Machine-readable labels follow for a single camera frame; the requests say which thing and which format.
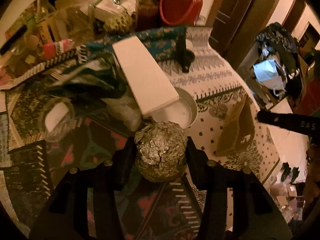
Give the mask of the aluminium foil ball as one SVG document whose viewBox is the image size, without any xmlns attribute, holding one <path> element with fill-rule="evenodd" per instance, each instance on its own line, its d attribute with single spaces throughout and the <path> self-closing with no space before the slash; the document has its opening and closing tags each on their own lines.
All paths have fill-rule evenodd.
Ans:
<svg viewBox="0 0 320 240">
<path fill-rule="evenodd" d="M 134 142 L 138 150 L 136 168 L 148 181 L 173 182 L 185 173 L 188 138 L 179 124 L 150 124 L 136 132 Z"/>
</svg>

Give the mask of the long white box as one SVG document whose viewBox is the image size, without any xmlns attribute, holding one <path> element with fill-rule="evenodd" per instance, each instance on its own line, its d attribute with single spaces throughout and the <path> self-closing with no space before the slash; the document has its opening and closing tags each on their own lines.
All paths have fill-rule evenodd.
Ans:
<svg viewBox="0 0 320 240">
<path fill-rule="evenodd" d="M 177 101 L 179 95 L 138 37 L 112 45 L 116 58 L 143 116 Z"/>
</svg>

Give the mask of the white plastic bag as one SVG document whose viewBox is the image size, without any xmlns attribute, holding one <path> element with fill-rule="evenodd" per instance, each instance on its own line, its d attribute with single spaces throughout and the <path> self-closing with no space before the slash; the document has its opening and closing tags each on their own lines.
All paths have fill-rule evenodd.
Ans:
<svg viewBox="0 0 320 240">
<path fill-rule="evenodd" d="M 262 61 L 253 66 L 257 81 L 270 90 L 283 90 L 287 83 L 286 73 L 274 59 Z"/>
</svg>

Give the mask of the pile of dark clothes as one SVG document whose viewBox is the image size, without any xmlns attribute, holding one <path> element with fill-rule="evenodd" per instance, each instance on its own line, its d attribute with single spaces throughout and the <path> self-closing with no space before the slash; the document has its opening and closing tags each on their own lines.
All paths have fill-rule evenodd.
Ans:
<svg viewBox="0 0 320 240">
<path fill-rule="evenodd" d="M 278 53 L 281 62 L 286 69 L 290 83 L 302 85 L 300 62 L 298 59 L 298 48 L 291 34 L 278 22 L 268 25 L 255 38 L 262 48 L 271 48 L 272 52 Z"/>
</svg>

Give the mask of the clear glass ashtray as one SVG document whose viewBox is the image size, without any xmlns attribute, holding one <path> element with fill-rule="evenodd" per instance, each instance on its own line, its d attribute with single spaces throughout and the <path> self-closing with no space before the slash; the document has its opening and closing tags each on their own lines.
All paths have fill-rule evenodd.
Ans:
<svg viewBox="0 0 320 240">
<path fill-rule="evenodd" d="M 46 142 L 60 142 L 74 123 L 74 107 L 66 98 L 50 98 L 38 120 L 39 130 Z"/>
</svg>

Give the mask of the patchwork patterned tablecloth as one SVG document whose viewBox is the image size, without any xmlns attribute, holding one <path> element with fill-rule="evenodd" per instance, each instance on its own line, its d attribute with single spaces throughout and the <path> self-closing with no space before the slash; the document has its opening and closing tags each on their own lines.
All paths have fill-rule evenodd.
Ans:
<svg viewBox="0 0 320 240">
<path fill-rule="evenodd" d="M 170 82 L 197 103 L 196 121 L 187 129 L 196 147 L 223 167 L 250 168 L 265 188 L 276 182 L 279 154 L 266 125 L 255 117 L 259 107 L 248 86 L 208 43 L 210 29 L 189 27 L 187 40 L 195 53 L 184 74 L 173 60 L 159 67 Z M 122 149 L 130 133 L 106 111 L 75 121 L 69 136 L 46 142 L 37 122 L 49 97 L 44 89 L 62 72 L 84 62 L 94 51 L 111 51 L 112 38 L 69 50 L 34 68 L 14 89 L 1 94 L 1 204 L 18 228 L 28 235 L 54 187 L 77 164 L 92 168 Z M 216 154 L 218 140 L 233 107 L 248 99 L 250 143 L 226 156 Z M 193 239 L 200 228 L 206 192 L 186 175 L 175 183 L 151 183 L 133 170 L 129 185 L 116 194 L 126 239 Z"/>
</svg>

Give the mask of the dark wooden panel door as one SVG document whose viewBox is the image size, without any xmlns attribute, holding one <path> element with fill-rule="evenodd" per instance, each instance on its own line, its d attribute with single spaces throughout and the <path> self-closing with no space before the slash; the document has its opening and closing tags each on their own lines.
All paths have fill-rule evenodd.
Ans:
<svg viewBox="0 0 320 240">
<path fill-rule="evenodd" d="M 252 0 L 222 0 L 213 22 L 209 44 L 223 54 L 240 26 Z"/>
</svg>

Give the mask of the red patterned small can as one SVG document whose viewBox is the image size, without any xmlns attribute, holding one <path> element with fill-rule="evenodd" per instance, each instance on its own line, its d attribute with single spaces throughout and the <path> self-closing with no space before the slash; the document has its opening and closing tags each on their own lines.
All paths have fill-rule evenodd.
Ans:
<svg viewBox="0 0 320 240">
<path fill-rule="evenodd" d="M 64 39 L 57 42 L 47 43 L 42 46 L 42 58 L 49 60 L 56 55 L 62 54 L 74 48 L 74 41 L 71 39 Z"/>
</svg>

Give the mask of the red thermos jug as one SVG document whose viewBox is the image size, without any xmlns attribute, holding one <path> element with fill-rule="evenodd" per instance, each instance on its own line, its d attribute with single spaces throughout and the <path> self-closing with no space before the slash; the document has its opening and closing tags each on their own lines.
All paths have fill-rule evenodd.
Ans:
<svg viewBox="0 0 320 240">
<path fill-rule="evenodd" d="M 195 25 L 203 0 L 160 0 L 159 13 L 166 26 Z"/>
</svg>

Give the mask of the red cap sauce bottle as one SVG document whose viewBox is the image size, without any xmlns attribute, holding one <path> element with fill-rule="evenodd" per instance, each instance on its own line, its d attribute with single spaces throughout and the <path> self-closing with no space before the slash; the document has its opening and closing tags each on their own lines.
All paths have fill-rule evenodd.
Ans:
<svg viewBox="0 0 320 240">
<path fill-rule="evenodd" d="M 137 0 L 136 31 L 152 29 L 157 25 L 159 6 L 156 0 Z"/>
</svg>

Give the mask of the clear liquor bottle yellow label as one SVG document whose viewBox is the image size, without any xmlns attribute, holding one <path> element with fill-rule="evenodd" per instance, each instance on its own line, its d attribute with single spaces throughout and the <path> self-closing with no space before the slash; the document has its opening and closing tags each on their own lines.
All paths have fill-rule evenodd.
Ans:
<svg viewBox="0 0 320 240">
<path fill-rule="evenodd" d="M 42 44 L 53 42 L 53 35 L 49 31 L 47 20 L 55 12 L 55 8 L 49 3 L 49 0 L 37 0 L 36 26 Z"/>
</svg>

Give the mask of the green custard apple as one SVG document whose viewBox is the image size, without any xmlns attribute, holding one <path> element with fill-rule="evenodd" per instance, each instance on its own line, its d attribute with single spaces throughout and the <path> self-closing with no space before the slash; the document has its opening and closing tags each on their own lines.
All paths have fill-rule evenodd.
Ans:
<svg viewBox="0 0 320 240">
<path fill-rule="evenodd" d="M 130 32 L 132 23 L 132 17 L 124 11 L 109 17 L 104 23 L 104 29 L 109 35 L 123 36 Z"/>
</svg>

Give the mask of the large clear glass jar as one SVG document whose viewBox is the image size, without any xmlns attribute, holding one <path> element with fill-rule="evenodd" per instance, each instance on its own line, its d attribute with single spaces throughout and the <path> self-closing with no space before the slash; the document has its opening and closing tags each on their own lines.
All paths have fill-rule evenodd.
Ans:
<svg viewBox="0 0 320 240">
<path fill-rule="evenodd" d="M 92 0 L 57 0 L 53 21 L 60 40 L 71 39 L 76 46 L 94 40 Z"/>
</svg>

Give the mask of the white labelled small box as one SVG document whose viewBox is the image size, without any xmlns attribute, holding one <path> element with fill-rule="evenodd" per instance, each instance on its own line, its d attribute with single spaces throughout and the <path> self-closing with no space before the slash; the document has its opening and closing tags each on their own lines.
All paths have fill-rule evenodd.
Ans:
<svg viewBox="0 0 320 240">
<path fill-rule="evenodd" d="M 114 3 L 113 0 L 99 0 L 94 4 L 95 18 L 103 22 L 122 13 L 132 16 L 135 10 L 136 0 L 121 0 L 120 4 Z"/>
</svg>

